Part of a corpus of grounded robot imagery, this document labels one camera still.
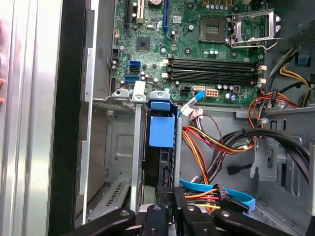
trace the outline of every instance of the white label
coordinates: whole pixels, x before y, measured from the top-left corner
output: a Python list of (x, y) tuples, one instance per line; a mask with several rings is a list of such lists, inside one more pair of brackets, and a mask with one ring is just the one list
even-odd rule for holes
[(134, 84), (133, 95), (143, 95), (145, 88), (146, 88), (145, 81), (136, 81), (136, 83)]
[(163, 25), (163, 21), (158, 21), (157, 22), (157, 28), (162, 28)]

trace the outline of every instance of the orange wire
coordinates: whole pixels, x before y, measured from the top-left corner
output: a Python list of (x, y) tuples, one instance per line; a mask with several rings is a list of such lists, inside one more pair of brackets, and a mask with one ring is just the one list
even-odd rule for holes
[(191, 199), (191, 198), (200, 198), (200, 197), (203, 197), (203, 196), (206, 196), (208, 195), (209, 193), (213, 193), (213, 192), (216, 192), (217, 189), (211, 189), (207, 192), (204, 192), (204, 193), (201, 193), (201, 194), (197, 194), (197, 195), (188, 195), (188, 196), (185, 196), (186, 199)]

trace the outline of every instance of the ram slot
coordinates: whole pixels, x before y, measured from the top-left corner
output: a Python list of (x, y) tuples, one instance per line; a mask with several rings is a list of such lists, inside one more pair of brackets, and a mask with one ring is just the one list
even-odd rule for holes
[(228, 85), (251, 85), (255, 80), (251, 75), (215, 74), (205, 71), (174, 71), (171, 79), (180, 82), (207, 82)]
[(128, 36), (130, 36), (130, 24), (131, 24), (131, 0), (125, 0), (124, 26), (125, 26)]
[(237, 61), (169, 59), (169, 78), (183, 82), (253, 85), (258, 79), (257, 65)]

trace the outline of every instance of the cable connector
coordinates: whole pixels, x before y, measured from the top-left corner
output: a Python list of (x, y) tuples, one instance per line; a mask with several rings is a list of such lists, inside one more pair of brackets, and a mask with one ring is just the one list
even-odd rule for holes
[(272, 92), (271, 100), (270, 100), (271, 107), (275, 107), (277, 96), (278, 96), (278, 90), (274, 89)]
[(217, 184), (213, 185), (212, 189), (218, 190), (218, 193), (219, 193), (221, 200), (226, 196), (223, 184), (217, 183)]
[(244, 166), (228, 166), (226, 170), (227, 170), (227, 173), (231, 176), (231, 175), (240, 173), (242, 170), (250, 169), (251, 167), (252, 167), (252, 164), (248, 164)]

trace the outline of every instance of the metal bracket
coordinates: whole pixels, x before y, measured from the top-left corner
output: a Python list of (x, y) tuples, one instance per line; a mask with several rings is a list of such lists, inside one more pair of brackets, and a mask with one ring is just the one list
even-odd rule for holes
[[(260, 181), (277, 181), (277, 157), (278, 143), (269, 138), (256, 138), (254, 147), (254, 163), (251, 168), (251, 178), (254, 177), (256, 167), (258, 167)], [(268, 161), (272, 161), (272, 167), (268, 168)]]
[(119, 88), (111, 96), (104, 99), (94, 99), (94, 106), (109, 111), (134, 111), (134, 104), (127, 89)]
[(129, 179), (117, 179), (104, 194), (95, 209), (88, 217), (88, 221), (95, 220), (122, 207), (130, 187)]
[[(268, 16), (268, 35), (261, 37), (261, 38), (250, 38), (249, 40), (245, 41), (242, 38), (242, 23), (243, 19), (246, 17), (255, 18), (258, 16)], [(241, 14), (233, 14), (231, 15), (232, 20), (231, 24), (233, 25), (234, 32), (231, 35), (230, 46), (232, 48), (259, 48), (262, 47), (265, 50), (269, 50), (277, 45), (280, 38), (275, 38), (276, 33), (281, 29), (281, 26), (277, 25), (278, 22), (281, 21), (281, 18), (274, 14), (274, 9), (262, 10), (262, 11), (254, 11), (254, 12), (247, 12)], [(262, 41), (270, 41), (274, 40), (275, 43), (266, 48), (264, 45), (252, 45), (253, 43), (262, 42)]]

